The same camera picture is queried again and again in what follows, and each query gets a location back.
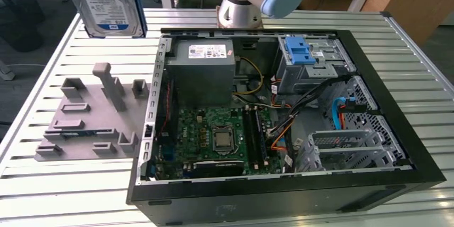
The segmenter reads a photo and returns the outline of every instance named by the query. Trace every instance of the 3d printed holder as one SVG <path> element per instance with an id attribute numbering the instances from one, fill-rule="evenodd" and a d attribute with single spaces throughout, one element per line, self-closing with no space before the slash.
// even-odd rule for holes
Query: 3d printed holder
<path id="1" fill-rule="evenodd" d="M 80 78 L 64 80 L 64 97 L 36 149 L 37 161 L 132 157 L 143 132 L 148 85 L 133 80 L 123 86 L 109 70 L 109 63 L 95 64 L 101 85 L 84 85 Z"/>

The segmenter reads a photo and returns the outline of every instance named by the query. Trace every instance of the metal table surface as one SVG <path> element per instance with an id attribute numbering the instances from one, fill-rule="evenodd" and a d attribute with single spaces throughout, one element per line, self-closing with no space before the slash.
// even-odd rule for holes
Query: metal table surface
<path id="1" fill-rule="evenodd" d="M 36 162 L 35 148 L 63 93 L 65 77 L 99 83 L 96 62 L 123 83 L 151 81 L 163 27 L 214 28 L 214 10 L 145 10 L 144 39 L 89 39 L 79 15 L 68 28 L 0 145 L 0 221 L 12 226 L 152 226 L 125 204 L 131 159 Z M 294 12 L 266 28 L 347 29 L 391 91 L 447 181 L 367 212 L 230 223 L 247 226 L 454 226 L 454 89 L 392 19 L 378 13 Z"/>

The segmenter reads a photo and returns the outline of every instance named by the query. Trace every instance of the hard drive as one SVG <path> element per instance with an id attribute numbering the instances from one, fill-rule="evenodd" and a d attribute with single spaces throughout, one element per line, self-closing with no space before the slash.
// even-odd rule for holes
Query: hard drive
<path id="1" fill-rule="evenodd" d="M 72 0 L 89 37 L 144 37 L 145 19 L 140 0 Z"/>

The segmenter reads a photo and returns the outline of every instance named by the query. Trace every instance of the motherboard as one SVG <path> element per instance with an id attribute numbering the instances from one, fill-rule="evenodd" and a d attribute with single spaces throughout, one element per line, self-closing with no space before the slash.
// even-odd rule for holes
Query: motherboard
<path id="1" fill-rule="evenodd" d="M 258 132 L 250 134 L 251 121 Z M 266 130 L 271 127 L 268 109 L 181 109 L 177 117 L 176 145 L 163 146 L 165 179 L 280 173 L 278 154 L 267 154 Z M 251 143 L 250 136 L 259 138 Z"/>

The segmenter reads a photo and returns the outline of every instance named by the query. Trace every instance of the yellow cable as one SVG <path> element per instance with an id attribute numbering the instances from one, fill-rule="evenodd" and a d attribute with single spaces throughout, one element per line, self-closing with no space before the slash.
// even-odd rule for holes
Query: yellow cable
<path id="1" fill-rule="evenodd" d="M 256 72 L 260 75 L 260 84 L 258 85 L 258 87 L 254 90 L 243 91 L 240 93 L 234 93 L 234 95 L 248 95 L 248 94 L 252 94 L 252 93 L 258 92 L 262 89 L 262 86 L 263 86 L 263 75 L 262 75 L 260 69 L 256 67 L 256 65 L 252 63 L 252 61 L 250 61 L 247 58 L 243 58 L 243 57 L 240 57 L 240 59 L 246 60 L 251 64 L 251 66 L 255 68 Z"/>

